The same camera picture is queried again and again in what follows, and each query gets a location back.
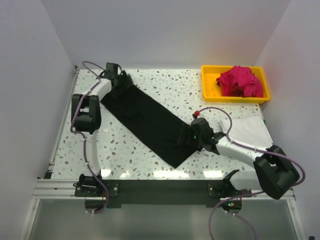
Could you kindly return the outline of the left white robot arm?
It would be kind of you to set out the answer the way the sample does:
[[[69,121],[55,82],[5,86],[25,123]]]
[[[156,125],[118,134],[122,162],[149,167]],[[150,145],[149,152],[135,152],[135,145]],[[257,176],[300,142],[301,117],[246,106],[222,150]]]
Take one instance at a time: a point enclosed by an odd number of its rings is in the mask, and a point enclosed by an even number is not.
[[[101,100],[112,90],[122,87],[119,77],[123,70],[117,63],[106,63],[101,67],[90,61],[82,65],[95,77],[95,82],[83,93],[71,97],[70,132],[82,136],[83,159],[87,172],[79,178],[77,190],[86,189],[92,196],[108,195],[108,189],[102,182],[101,167],[98,160],[97,138],[102,124]]]

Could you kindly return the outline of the black t shirt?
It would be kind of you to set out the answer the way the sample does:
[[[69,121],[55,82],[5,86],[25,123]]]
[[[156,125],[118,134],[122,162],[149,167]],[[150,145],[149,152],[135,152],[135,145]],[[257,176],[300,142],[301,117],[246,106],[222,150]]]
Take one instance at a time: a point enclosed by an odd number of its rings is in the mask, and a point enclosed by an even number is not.
[[[177,168],[197,151],[179,144],[187,124],[135,86],[129,75],[105,76],[112,89],[101,104],[163,161]]]

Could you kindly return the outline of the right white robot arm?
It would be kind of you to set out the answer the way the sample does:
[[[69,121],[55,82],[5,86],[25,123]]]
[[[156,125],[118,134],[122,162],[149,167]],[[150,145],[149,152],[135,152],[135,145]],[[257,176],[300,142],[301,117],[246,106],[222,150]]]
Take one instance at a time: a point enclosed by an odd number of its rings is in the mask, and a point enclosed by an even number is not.
[[[225,133],[214,132],[203,117],[181,128],[178,144],[229,157],[253,168],[253,171],[236,169],[225,176],[222,180],[223,195],[233,197],[240,191],[258,190],[278,200],[300,179],[298,171],[280,147],[273,145],[263,149],[234,143]]]

